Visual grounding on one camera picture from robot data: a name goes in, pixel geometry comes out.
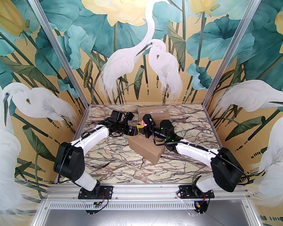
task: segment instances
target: egret beak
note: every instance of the egret beak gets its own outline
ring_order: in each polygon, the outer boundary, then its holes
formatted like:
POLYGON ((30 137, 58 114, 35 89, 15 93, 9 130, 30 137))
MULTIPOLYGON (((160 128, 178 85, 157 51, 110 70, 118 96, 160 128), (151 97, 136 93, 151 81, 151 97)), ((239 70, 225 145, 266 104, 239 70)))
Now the egret beak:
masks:
POLYGON ((152 45, 152 43, 146 44, 146 46, 145 46, 141 51, 139 51, 137 55, 139 55, 140 53, 142 53, 143 51, 145 51, 150 45, 152 45))
POLYGON ((273 103, 273 104, 282 104, 282 105, 283 105, 283 102, 278 102, 278 101, 269 101, 269 103, 273 103))
POLYGON ((182 11, 179 6, 177 6, 172 0, 167 0, 171 5, 175 6, 177 9, 179 9, 180 11, 182 11))
POLYGON ((9 109, 9 107, 8 107, 8 97, 9 97, 9 95, 7 95, 7 96, 5 96, 5 98, 4 98, 4 123, 5 123, 5 126, 7 126, 7 114, 8 114, 8 109, 9 109))

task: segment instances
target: wallpaper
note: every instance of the wallpaper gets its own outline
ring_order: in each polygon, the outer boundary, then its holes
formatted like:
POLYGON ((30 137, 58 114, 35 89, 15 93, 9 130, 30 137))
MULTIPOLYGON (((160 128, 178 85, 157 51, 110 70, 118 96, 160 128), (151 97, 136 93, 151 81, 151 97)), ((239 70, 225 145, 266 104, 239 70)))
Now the wallpaper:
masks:
MULTIPOLYGON (((248 0, 43 0, 90 103, 200 103, 248 0)), ((236 51, 251 49, 247 34, 236 51)), ((46 53, 58 64, 57 58, 46 53)))
POLYGON ((264 225, 283 224, 282 6, 262 0, 245 34, 254 37, 252 48, 233 57, 206 106, 223 146, 249 176, 264 225))
POLYGON ((47 52, 56 57, 28 1, 0 1, 1 225, 29 225, 56 177, 58 146, 73 139, 85 110, 47 52))

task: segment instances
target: marble floor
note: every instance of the marble floor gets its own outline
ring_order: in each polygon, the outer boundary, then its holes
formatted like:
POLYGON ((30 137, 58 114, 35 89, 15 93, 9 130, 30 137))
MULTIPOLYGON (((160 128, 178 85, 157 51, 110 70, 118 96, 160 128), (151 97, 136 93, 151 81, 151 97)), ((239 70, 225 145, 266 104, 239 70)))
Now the marble floor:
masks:
MULTIPOLYGON (((152 105, 93 105, 82 133, 109 117, 112 110, 131 111, 135 117, 129 125, 138 122, 137 107, 152 105)), ((175 132, 185 139, 218 148, 218 143, 200 104, 167 105, 175 132)), ((127 136, 103 139, 85 156, 86 170, 101 183, 191 183, 199 175, 211 171, 203 163, 190 157, 165 150, 154 165, 128 146, 127 136)))

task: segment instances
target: metal base plate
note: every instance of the metal base plate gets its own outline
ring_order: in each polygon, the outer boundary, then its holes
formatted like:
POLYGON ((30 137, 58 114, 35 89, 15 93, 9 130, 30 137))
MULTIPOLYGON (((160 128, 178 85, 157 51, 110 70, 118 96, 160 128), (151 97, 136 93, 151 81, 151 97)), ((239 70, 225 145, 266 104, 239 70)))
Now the metal base plate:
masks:
MULTIPOLYGON (((180 192, 179 192, 180 198, 182 198, 182 199, 193 199, 193 198, 195 198, 191 185, 179 185, 179 189, 180 189, 180 192)), ((204 196, 205 196, 206 199, 213 199, 214 198, 213 190, 210 190, 206 193, 203 193, 203 196, 201 196, 199 198, 203 199, 204 196)))
POLYGON ((100 186, 100 195, 95 198, 81 188, 78 195, 78 199, 103 199, 102 193, 105 197, 111 199, 113 193, 113 186, 100 186))

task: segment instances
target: brown cardboard box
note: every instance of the brown cardboard box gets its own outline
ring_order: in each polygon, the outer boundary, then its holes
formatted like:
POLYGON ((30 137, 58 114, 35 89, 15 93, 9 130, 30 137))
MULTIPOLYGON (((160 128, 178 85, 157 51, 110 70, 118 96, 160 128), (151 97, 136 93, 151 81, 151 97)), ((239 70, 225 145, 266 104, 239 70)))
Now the brown cardboard box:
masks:
POLYGON ((145 114, 151 114, 156 123, 156 127, 160 126, 162 120, 170 119, 170 114, 166 105, 138 108, 139 122, 142 121, 145 114))
POLYGON ((147 139, 141 134, 128 136, 128 143, 130 149, 134 150, 153 164, 158 163, 160 156, 165 150, 165 146, 155 146, 151 137, 147 139))

